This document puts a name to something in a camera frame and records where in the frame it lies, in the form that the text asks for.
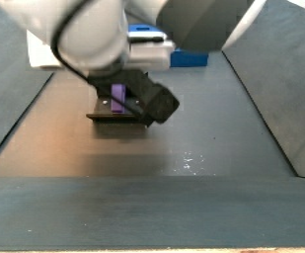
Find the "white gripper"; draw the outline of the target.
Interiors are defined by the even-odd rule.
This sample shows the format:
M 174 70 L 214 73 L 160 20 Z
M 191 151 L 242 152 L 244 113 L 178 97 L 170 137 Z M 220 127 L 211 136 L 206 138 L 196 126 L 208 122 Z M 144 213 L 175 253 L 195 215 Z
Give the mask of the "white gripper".
M 49 33 L 41 38 L 27 31 L 28 59 L 33 68 L 63 69 L 65 61 L 80 71 L 100 70 L 114 63 L 122 64 L 124 69 L 147 70 L 130 64 L 132 43 L 127 29 L 110 32 L 68 29 L 57 44 L 61 59 L 52 53 L 51 39 Z

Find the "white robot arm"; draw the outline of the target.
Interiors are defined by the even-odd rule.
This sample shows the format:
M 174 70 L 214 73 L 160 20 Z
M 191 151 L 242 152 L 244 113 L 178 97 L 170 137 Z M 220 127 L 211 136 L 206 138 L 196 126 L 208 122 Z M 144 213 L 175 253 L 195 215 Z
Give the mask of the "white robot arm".
M 80 70 L 130 57 L 130 25 L 150 25 L 176 47 L 219 51 L 248 29 L 266 0 L 0 0 L 16 24 Z

